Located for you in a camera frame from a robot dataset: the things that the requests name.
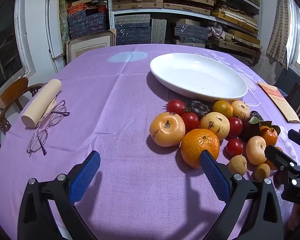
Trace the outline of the red cherry tomato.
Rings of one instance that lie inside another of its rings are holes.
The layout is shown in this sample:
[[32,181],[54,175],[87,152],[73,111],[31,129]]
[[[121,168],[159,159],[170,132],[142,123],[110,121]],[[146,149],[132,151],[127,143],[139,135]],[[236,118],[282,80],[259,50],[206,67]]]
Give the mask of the red cherry tomato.
[[186,105],[184,102],[178,99],[174,99],[169,101],[163,106],[164,110],[167,112],[176,113],[180,116],[184,114],[184,109],[186,108]]
[[234,157],[237,155],[241,155],[244,151],[244,144],[238,138],[232,138],[228,141],[226,145],[227,155],[230,157]]
[[234,137],[239,137],[243,131],[243,122],[240,118],[237,117],[231,117],[229,119],[230,123],[230,130],[228,137],[234,138]]
[[193,129],[197,129],[200,127],[200,120],[198,116],[192,112],[184,113],[181,118],[184,121],[186,133],[190,132]]

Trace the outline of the purple tablecloth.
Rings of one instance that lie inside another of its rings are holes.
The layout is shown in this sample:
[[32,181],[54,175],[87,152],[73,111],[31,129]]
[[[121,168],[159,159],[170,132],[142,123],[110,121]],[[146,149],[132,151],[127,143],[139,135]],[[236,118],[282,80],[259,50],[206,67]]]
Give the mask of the purple tablecloth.
[[186,165],[177,148],[149,135],[152,120],[177,95],[151,74],[151,60],[166,53],[203,55],[241,74],[251,109],[281,127],[278,145],[300,164],[300,147],[287,138],[298,125],[285,121],[259,87],[261,78],[234,57],[173,45],[130,45],[91,50],[57,74],[58,96],[70,115],[48,130],[46,154],[28,154],[34,134],[20,118],[0,149],[0,225],[17,238],[21,200],[30,178],[55,179],[93,150],[101,166],[76,208],[98,239],[202,239],[224,203],[202,170]]

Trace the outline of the large yellow pepino melon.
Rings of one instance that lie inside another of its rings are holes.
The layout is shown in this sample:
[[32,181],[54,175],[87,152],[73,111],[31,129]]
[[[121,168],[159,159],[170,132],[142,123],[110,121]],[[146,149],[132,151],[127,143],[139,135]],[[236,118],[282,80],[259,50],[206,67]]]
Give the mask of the large yellow pepino melon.
[[177,113],[160,113],[152,121],[149,133],[158,146],[179,146],[186,133],[185,123]]

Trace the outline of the small pepino melon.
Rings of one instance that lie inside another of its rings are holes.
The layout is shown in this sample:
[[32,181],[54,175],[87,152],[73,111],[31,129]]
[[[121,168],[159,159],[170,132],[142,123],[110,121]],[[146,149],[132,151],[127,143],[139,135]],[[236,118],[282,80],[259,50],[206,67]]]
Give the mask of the small pepino melon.
[[250,116],[250,109],[247,104],[241,100],[236,100],[231,103],[233,108],[232,116],[245,120]]

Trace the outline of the leafy orange mandarin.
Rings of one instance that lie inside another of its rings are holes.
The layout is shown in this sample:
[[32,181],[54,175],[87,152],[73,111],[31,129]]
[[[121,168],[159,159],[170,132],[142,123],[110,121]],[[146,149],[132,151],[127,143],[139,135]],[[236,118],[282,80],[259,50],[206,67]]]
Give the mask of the leafy orange mandarin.
[[250,132],[253,136],[260,136],[266,141],[266,145],[275,146],[278,141],[281,129],[279,126],[272,124],[272,121],[264,121],[255,116],[248,121]]

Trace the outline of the framed picture board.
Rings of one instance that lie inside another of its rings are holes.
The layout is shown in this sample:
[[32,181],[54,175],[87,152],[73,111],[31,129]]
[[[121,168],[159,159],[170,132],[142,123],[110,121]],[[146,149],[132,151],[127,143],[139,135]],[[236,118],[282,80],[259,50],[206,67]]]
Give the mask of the framed picture board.
[[67,41],[66,63],[69,64],[87,51],[115,46],[116,33],[116,29],[109,29]]

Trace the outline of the brown paper notebook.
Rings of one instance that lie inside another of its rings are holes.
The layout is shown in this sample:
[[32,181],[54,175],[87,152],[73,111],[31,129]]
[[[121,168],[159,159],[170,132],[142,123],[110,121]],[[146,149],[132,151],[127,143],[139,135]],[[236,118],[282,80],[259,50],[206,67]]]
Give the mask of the brown paper notebook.
[[287,102],[287,100],[280,93],[279,89],[275,86],[268,85],[266,83],[258,82],[258,85],[262,88],[262,90],[270,97],[272,102],[281,112],[283,117],[288,123],[299,124],[300,119],[297,116],[294,109]]

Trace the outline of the striped pepino melon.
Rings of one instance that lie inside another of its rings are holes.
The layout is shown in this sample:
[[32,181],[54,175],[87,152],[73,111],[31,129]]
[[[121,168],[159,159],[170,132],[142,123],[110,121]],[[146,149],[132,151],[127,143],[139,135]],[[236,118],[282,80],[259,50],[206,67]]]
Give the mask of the striped pepino melon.
[[225,139],[230,132],[230,122],[226,116],[218,112],[211,112],[202,117],[200,127],[210,130],[219,141]]

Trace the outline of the pale peach pepino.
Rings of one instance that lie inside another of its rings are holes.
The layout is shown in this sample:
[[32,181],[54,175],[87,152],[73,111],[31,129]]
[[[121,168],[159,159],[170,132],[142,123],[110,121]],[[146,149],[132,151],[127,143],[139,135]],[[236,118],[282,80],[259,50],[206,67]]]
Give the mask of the pale peach pepino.
[[266,161],[264,150],[266,141],[261,136],[254,136],[249,139],[246,145],[246,156],[249,163],[258,166]]

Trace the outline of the large orange mandarin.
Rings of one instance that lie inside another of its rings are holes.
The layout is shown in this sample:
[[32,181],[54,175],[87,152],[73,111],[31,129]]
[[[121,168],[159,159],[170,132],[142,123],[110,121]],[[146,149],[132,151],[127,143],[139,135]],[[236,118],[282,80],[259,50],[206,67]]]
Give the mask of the large orange mandarin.
[[208,150],[216,160],[219,156],[219,139],[208,129],[198,128],[188,132],[180,145],[180,153],[187,165],[200,168],[199,158],[203,150]]

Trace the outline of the wooden chair left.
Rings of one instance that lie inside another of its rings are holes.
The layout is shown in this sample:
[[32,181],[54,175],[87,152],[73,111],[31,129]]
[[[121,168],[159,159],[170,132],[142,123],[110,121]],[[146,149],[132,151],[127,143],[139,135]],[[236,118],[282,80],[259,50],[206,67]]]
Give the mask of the wooden chair left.
[[29,86],[29,80],[27,77],[21,77],[17,81],[14,81],[9,85],[0,96],[0,130],[6,134],[11,129],[11,123],[6,118],[7,110],[13,105],[16,104],[18,110],[21,112],[23,106],[19,101],[19,98],[25,93],[31,93],[34,97],[38,90],[44,86],[44,83],[37,83]]

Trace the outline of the dark red plum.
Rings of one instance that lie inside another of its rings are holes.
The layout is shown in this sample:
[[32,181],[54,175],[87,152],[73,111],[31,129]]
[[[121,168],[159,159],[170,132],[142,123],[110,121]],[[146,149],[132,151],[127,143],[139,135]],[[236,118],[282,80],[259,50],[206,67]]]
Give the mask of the dark red plum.
[[242,133],[240,135],[240,138],[243,141],[246,141],[246,142],[250,138],[260,135],[260,125],[259,125],[259,123],[251,124],[249,121],[250,121],[249,119],[243,121],[243,130],[242,130]]

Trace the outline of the brown longan fruit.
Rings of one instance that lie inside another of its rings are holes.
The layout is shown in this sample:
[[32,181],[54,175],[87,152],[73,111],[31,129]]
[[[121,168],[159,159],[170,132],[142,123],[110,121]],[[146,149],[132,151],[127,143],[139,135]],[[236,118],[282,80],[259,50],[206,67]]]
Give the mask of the brown longan fruit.
[[230,162],[228,163],[228,169],[233,174],[240,174],[245,175],[247,171],[247,160],[242,155],[237,155],[231,158]]
[[255,179],[257,181],[262,181],[270,176],[270,167],[268,164],[260,164],[255,170],[254,173]]

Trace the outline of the checkered curtain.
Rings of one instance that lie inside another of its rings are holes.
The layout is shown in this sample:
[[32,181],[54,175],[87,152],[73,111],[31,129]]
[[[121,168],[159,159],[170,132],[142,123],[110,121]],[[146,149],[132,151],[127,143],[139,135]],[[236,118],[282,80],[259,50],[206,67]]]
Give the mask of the checkered curtain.
[[295,3],[293,0],[277,0],[274,25],[267,54],[288,69],[295,40]]

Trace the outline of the dark purple mangosteen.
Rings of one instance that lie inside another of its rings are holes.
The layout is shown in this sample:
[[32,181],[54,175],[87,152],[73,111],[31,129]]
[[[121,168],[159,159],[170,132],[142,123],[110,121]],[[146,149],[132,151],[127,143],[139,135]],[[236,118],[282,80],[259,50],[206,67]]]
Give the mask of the dark purple mangosteen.
[[264,119],[262,118],[260,113],[258,113],[258,111],[250,112],[250,119],[249,119],[250,124],[256,124],[256,123],[263,122],[263,121],[264,121]]
[[187,104],[187,106],[183,109],[184,113],[194,113],[199,120],[201,120],[205,115],[211,112],[210,107],[199,100],[192,100]]

